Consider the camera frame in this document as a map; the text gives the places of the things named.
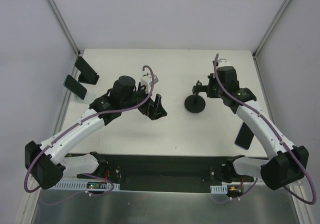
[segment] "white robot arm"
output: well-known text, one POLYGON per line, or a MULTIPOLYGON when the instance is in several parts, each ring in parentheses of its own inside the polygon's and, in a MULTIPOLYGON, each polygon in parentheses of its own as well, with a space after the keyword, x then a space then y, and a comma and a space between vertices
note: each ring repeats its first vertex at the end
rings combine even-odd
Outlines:
MULTIPOLYGON (((158 78, 154 75, 153 84, 157 82, 158 78)), ((30 171, 40 187, 49 189, 64 177, 75 177, 84 173, 104 177, 108 167, 98 153, 90 152, 76 157, 65 156, 86 137, 120 117, 122 112, 118 110, 128 111, 146 99, 145 103, 138 107, 143 115, 151 120, 165 117, 167 112, 162 107, 161 96, 157 94, 155 101, 148 98, 151 84, 152 77, 146 71, 142 71, 138 87, 132 77, 121 76, 106 94, 95 99, 89 108, 67 128, 39 144, 34 141, 28 143, 25 146, 27 169, 36 156, 44 151, 30 171)))
MULTIPOLYGON (((241 118, 244 125, 248 127, 248 133, 242 133, 241 135, 241 129, 238 137, 240 135, 246 137, 247 134, 249 136, 252 135, 252 138, 256 136, 263 146, 268 159, 250 158, 244 155, 235 156, 216 171, 214 176, 226 183, 231 183, 233 179, 242 175, 260 178, 272 190, 279 189, 303 178, 302 169, 299 168, 282 143, 287 145, 304 168, 307 166, 309 157, 307 149, 304 146, 296 147, 288 140, 264 114, 255 95, 248 88, 240 88, 237 73, 233 66, 219 67, 216 73, 220 83, 218 83, 213 73, 208 76, 208 85, 202 85, 198 81, 193 86, 193 95, 187 97, 184 102, 185 108, 192 113, 199 113, 205 108, 205 100, 199 96, 200 92, 205 92, 208 98, 222 99, 223 103, 241 118), (276 133, 281 137, 282 141, 279 141, 276 133)), ((252 138, 247 143, 247 148, 249 148, 252 138)))

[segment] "enclosure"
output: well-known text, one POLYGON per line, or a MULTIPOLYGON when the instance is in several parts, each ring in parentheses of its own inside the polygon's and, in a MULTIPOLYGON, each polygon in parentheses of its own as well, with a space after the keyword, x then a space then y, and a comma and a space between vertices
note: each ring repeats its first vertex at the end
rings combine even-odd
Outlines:
MULTIPOLYGON (((220 195, 195 191, 202 180, 192 178, 184 185, 170 182, 172 191, 141 184, 139 191, 129 186, 101 197, 81 194, 53 206, 39 200, 53 203, 75 191, 26 193, 23 188, 25 145, 52 137, 88 108, 64 87, 67 75, 77 79, 80 74, 74 67, 78 57, 100 75, 97 85, 83 84, 96 97, 120 76, 138 82, 142 66, 149 65, 159 79, 154 91, 161 94, 167 116, 150 121, 129 111, 71 154, 98 152, 119 158, 124 166, 127 155, 174 157, 175 164, 193 157, 185 159, 187 169, 194 163, 194 168, 208 165, 210 157, 265 158, 255 137, 248 150, 234 145, 242 121, 221 100, 206 98, 199 114, 185 110, 196 82, 207 84, 216 53, 236 69, 240 86, 250 88, 279 130, 307 148, 306 169, 317 188, 320 0, 0 2, 1 223, 320 222, 319 203, 306 205, 282 188, 268 189, 263 181, 240 201, 222 205, 215 203, 220 195)), ((36 185, 31 178, 29 186, 36 185)), ((245 182, 244 188, 250 185, 245 182)), ((305 178, 290 188, 312 198, 305 178)))

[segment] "tabletop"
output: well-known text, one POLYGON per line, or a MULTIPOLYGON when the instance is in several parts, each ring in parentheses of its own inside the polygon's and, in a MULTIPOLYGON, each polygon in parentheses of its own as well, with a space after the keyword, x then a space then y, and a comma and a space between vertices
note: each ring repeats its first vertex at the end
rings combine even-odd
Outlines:
MULTIPOLYGON (((82 84, 88 93, 100 97, 120 76, 131 76, 138 84, 142 67, 149 65, 159 79, 153 99, 157 93, 161 94, 168 115, 150 120, 138 110, 124 112, 88 136, 71 153, 266 157, 255 137, 249 150, 234 144, 243 122, 221 99, 210 99, 201 93, 206 102, 203 112, 193 114, 184 107, 185 98, 192 94, 197 80, 208 84, 207 76, 214 72, 212 61, 216 53, 234 66, 240 87, 249 88, 267 113, 254 60, 248 50, 86 49, 83 58, 100 76, 96 85, 82 84)), ((88 107, 71 98, 63 126, 81 116, 88 107)))

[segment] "purple cable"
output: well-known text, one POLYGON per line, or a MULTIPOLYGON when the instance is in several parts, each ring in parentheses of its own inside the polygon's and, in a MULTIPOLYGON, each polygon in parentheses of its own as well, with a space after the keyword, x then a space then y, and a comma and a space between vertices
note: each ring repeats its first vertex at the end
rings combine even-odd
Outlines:
MULTIPOLYGON (((250 186, 250 188, 246 191, 246 192, 244 192, 241 196, 239 196, 239 198, 242 198, 243 196, 245 196, 248 192, 250 192, 254 187, 255 187, 255 185, 257 184, 257 182, 258 182, 258 178, 256 178, 255 180, 254 180, 254 183, 252 184, 252 186, 250 186)), ((215 199, 213 199, 213 198, 211 198, 215 203, 217 203, 217 204, 224 204, 224 203, 227 203, 227 202, 229 202, 229 201, 232 201, 232 200, 238 200, 238 198, 228 198, 228 199, 226 199, 226 200, 223 200, 223 201, 217 201, 217 200, 215 200, 215 199)))
MULTIPOLYGON (((151 73, 151 89, 148 93, 148 95, 146 96, 146 98, 140 102, 139 104, 133 106, 133 107, 129 107, 129 108, 125 108, 125 109, 120 109, 120 110, 105 110, 105 111, 101 111, 101 112, 98 112, 98 113, 95 113, 95 114, 92 114, 90 116, 87 116, 86 118, 82 119, 81 122, 85 122, 91 118, 94 118, 94 117, 97 117, 99 115, 102 115, 102 114, 111 114, 111 113, 123 113, 123 112, 128 112, 128 111, 131 111, 133 109, 137 109, 139 107, 141 107, 143 104, 145 104, 148 99, 152 96, 152 92, 154 90, 154 87, 155 87, 155 75, 154 75, 154 72, 152 71, 151 67, 148 66, 148 65, 144 65, 142 67, 142 70, 144 71, 146 68, 149 69, 150 73, 151 73)), ((52 142, 51 144, 54 145, 57 141, 59 141, 62 137, 64 137, 66 134, 68 134, 70 131, 72 131, 74 128, 76 128, 77 126, 79 126, 80 124, 79 123, 76 123, 74 124, 73 126, 69 127, 67 130, 65 130, 63 133, 61 133, 58 137, 56 137, 52 142)), ((32 189, 30 190, 28 188, 28 178, 30 176, 30 173, 31 173, 31 170, 32 168, 35 166, 36 162, 38 161, 38 159, 50 148, 50 146, 46 146, 34 159, 33 161, 31 162, 28 170, 26 171, 26 174, 25 174, 25 177, 24 177, 24 190, 27 192, 27 193, 33 193, 35 192, 36 190, 38 190, 40 188, 40 186, 37 186, 35 189, 32 189)))
POLYGON ((299 199, 300 201, 302 201, 305 204, 309 204, 309 205, 314 205, 317 202, 317 193, 316 193, 316 187, 315 184, 313 183, 311 176, 309 175, 309 173, 307 172, 307 170, 305 169, 305 167, 301 164, 301 162, 296 158, 296 156, 294 155, 294 153, 290 150, 290 148, 287 146, 287 144, 283 141, 283 139, 281 138, 281 136, 279 135, 279 133, 277 132, 277 130, 274 128, 274 126, 268 121, 268 119, 259 113, 259 111, 255 108, 253 108, 252 106, 245 104, 244 102, 238 100, 237 98, 235 98, 233 95, 231 95, 226 89, 225 87, 222 85, 219 77, 218 77, 218 72, 217 72, 217 63, 218 63, 218 58, 219 58, 219 54, 217 53, 215 56, 215 59, 213 61, 213 68, 214 68, 214 75, 215 78, 220 86, 220 88, 223 90, 223 92, 230 97, 232 100, 234 100, 235 102, 239 103, 241 106, 244 106, 246 108, 249 108, 251 111, 253 111, 254 113, 256 113, 258 116, 260 116, 264 122, 270 127, 270 129, 272 130, 272 132, 275 134, 276 138, 280 141, 280 144, 284 146, 284 148, 288 151, 288 153, 290 154, 290 156, 293 158, 293 160, 296 162, 296 164, 299 166, 299 168, 302 170, 303 174, 305 175, 306 179, 309 182, 310 188, 311 188, 311 192, 312 192, 312 201, 308 201, 305 200, 303 198, 301 198, 300 196, 298 196, 297 194, 295 194, 294 192, 292 192, 289 188, 287 188, 286 186, 284 186, 283 188, 288 191, 291 195, 293 195, 295 198, 299 199))
MULTIPOLYGON (((104 196, 110 192, 112 192, 112 190, 115 188, 115 185, 108 179, 105 179, 105 178, 102 178, 102 177, 98 177, 98 176, 95 176, 95 175, 91 175, 91 174, 88 174, 88 173, 84 173, 83 175, 85 176, 88 176, 88 177, 91 177, 91 178, 94 178, 94 179, 100 179, 100 180, 103 180, 109 184, 111 184, 111 189, 110 190, 107 190, 107 191, 104 191, 103 193, 100 193, 100 194, 95 194, 95 193, 90 193, 91 196, 94 196, 94 197, 99 197, 99 196, 104 196)), ((67 200, 70 200, 71 198, 77 196, 78 194, 80 193, 86 193, 85 191, 77 191, 76 193, 73 193, 72 195, 66 197, 65 199, 62 199, 62 200, 59 200, 59 201, 56 201, 56 202, 53 202, 53 203, 45 203, 42 198, 40 198, 40 202, 43 204, 43 205, 46 205, 46 206, 54 206, 54 205, 57 205, 57 204, 60 204, 60 203, 63 203, 67 200)))

